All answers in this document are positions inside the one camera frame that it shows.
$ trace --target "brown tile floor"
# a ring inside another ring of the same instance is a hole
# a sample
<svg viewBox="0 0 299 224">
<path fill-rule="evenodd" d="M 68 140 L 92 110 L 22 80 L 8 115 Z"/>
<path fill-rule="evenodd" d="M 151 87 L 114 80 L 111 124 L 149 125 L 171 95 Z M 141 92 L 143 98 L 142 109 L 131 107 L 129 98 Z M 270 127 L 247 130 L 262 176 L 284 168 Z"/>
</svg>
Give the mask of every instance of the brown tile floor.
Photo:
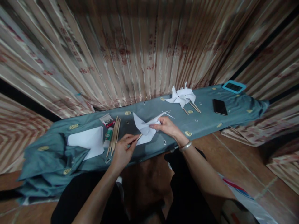
<svg viewBox="0 0 299 224">
<path fill-rule="evenodd" d="M 196 139 L 216 171 L 232 180 L 254 197 L 278 223 L 299 223 L 299 195 L 268 170 L 257 148 L 220 135 L 219 132 Z M 0 175 L 0 190 L 17 187 L 19 172 Z M 159 199 L 164 199 L 167 215 L 173 200 L 170 181 L 173 172 L 163 155 L 124 170 L 125 204 L 132 217 Z M 0 203 L 0 223 L 50 223 L 56 203 L 19 207 L 15 201 Z M 158 223 L 157 215 L 146 223 Z"/>
</svg>

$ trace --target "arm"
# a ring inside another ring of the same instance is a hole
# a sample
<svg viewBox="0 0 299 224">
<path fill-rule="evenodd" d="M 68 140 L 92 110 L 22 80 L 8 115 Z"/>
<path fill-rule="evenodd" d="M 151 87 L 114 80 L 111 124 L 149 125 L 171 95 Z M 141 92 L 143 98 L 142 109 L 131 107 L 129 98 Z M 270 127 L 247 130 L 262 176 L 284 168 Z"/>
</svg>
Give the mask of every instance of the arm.
<svg viewBox="0 0 299 224">
<path fill-rule="evenodd" d="M 135 140 L 138 137 L 139 135 L 126 134 L 116 144 L 111 165 L 91 192 L 85 204 L 74 219 L 73 224 L 101 222 L 106 203 L 112 192 L 113 186 L 115 185 L 115 181 L 125 166 L 130 162 L 137 144 L 137 141 Z"/>
<path fill-rule="evenodd" d="M 161 117 L 159 121 L 161 125 L 154 124 L 151 127 L 174 137 L 180 147 L 185 146 L 189 142 L 189 139 L 168 117 Z M 214 216 L 219 221 L 225 200 L 236 199 L 234 194 L 194 146 L 191 145 L 185 150 L 183 156 L 187 162 L 191 176 L 203 193 Z"/>
</svg>

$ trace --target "paper pinwheel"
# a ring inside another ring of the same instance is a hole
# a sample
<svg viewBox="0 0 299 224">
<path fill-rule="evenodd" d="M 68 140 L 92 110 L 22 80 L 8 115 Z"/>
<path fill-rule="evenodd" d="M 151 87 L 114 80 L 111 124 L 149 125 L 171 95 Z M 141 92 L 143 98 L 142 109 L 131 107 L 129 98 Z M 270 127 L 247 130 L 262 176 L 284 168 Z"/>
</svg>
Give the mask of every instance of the paper pinwheel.
<svg viewBox="0 0 299 224">
<path fill-rule="evenodd" d="M 135 113 L 133 113 L 134 116 L 134 122 L 138 130 L 142 133 L 142 136 L 138 140 L 136 145 L 141 145 L 147 142 L 150 142 L 152 138 L 154 137 L 156 130 L 150 128 L 150 124 L 161 124 L 160 121 L 158 121 L 158 118 L 162 115 L 166 114 L 166 112 L 161 113 L 157 117 L 151 119 L 149 122 L 145 123 L 143 120 L 141 120 Z"/>
<path fill-rule="evenodd" d="M 185 106 L 185 104 L 192 101 L 194 103 L 196 96 L 192 92 L 192 89 L 187 88 L 187 82 L 185 83 L 185 88 L 180 90 L 175 90 L 174 87 L 171 89 L 172 95 L 171 99 L 166 100 L 170 103 L 179 103 L 181 105 L 181 108 Z"/>
</svg>

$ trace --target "folded paper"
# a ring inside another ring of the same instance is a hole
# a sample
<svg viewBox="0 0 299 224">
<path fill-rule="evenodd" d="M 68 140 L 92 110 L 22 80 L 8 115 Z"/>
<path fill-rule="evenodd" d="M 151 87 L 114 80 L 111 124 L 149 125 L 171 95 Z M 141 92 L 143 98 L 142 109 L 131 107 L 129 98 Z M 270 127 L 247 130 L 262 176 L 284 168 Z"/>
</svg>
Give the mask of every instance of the folded paper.
<svg viewBox="0 0 299 224">
<path fill-rule="evenodd" d="M 195 102 L 196 96 L 192 92 L 192 89 L 187 88 L 187 82 L 185 83 L 185 88 L 181 88 L 180 90 L 175 90 L 174 86 L 171 89 L 172 95 L 171 98 L 166 100 L 169 103 L 179 103 L 181 108 L 185 106 L 185 104 L 192 101 Z"/>
<path fill-rule="evenodd" d="M 68 137 L 68 146 L 80 146 L 90 149 L 83 160 L 103 154 L 103 127 L 97 127 L 76 134 L 71 134 Z"/>
<path fill-rule="evenodd" d="M 145 123 L 143 120 L 141 120 L 135 113 L 133 113 L 134 116 L 134 122 L 138 130 L 142 133 L 142 136 L 137 142 L 137 145 L 141 145 L 147 142 L 150 142 L 152 138 L 154 137 L 156 130 L 150 128 L 151 124 L 161 124 L 160 121 L 158 121 L 158 118 L 162 115 L 166 114 L 166 112 L 161 113 L 157 117 L 151 119 L 149 122 Z"/>
</svg>

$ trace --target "hand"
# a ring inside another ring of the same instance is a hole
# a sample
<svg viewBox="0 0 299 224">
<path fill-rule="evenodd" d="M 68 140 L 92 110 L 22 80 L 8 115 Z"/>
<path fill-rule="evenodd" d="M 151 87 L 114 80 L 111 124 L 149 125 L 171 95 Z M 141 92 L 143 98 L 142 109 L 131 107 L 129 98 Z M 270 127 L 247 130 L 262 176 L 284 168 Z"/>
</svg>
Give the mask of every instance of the hand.
<svg viewBox="0 0 299 224">
<path fill-rule="evenodd" d="M 128 165 L 136 147 L 136 139 L 138 137 L 139 135 L 125 134 L 122 139 L 118 141 L 115 146 L 115 152 L 111 162 L 111 166 L 114 169 L 121 172 L 126 165 Z"/>
<path fill-rule="evenodd" d="M 161 124 L 151 124 L 150 127 L 156 130 L 161 130 L 172 137 L 182 134 L 180 129 L 169 119 L 169 117 L 159 117 L 158 120 Z"/>
</svg>

